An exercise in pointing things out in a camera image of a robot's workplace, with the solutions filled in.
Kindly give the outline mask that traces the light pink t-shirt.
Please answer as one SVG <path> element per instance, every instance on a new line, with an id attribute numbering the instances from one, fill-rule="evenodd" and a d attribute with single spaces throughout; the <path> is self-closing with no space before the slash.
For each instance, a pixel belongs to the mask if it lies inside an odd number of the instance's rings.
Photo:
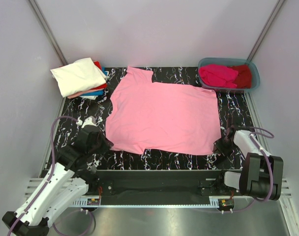
<path id="1" fill-rule="evenodd" d="M 106 138 L 113 150 L 158 149 L 209 155 L 221 137 L 216 93 L 192 85 L 152 81 L 153 72 L 128 67 L 111 95 Z"/>

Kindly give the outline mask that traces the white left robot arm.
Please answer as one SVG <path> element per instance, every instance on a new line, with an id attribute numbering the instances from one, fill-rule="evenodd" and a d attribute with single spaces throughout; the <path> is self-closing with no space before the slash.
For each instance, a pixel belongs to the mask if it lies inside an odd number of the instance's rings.
<path id="1" fill-rule="evenodd" d="M 52 151 L 48 173 L 29 198 L 16 210 L 2 217 L 8 235 L 45 236 L 55 220 L 85 194 L 101 194 L 95 170 L 87 161 L 95 154 L 105 154 L 113 144 L 97 126 L 94 117 L 76 120 L 79 131 L 74 141 Z"/>

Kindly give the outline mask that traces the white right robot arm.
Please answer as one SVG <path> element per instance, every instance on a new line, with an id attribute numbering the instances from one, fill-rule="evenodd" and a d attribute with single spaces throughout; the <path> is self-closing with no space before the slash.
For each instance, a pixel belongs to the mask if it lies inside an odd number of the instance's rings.
<path id="1" fill-rule="evenodd" d="M 215 183 L 219 194 L 226 195 L 234 188 L 241 195 L 261 202 L 277 201 L 280 198 L 283 159 L 269 153 L 257 140 L 257 135 L 274 138 L 272 133 L 262 128 L 231 125 L 226 130 L 226 135 L 214 142 L 214 152 L 228 156 L 236 146 L 245 157 L 240 173 L 226 171 L 223 178 Z"/>

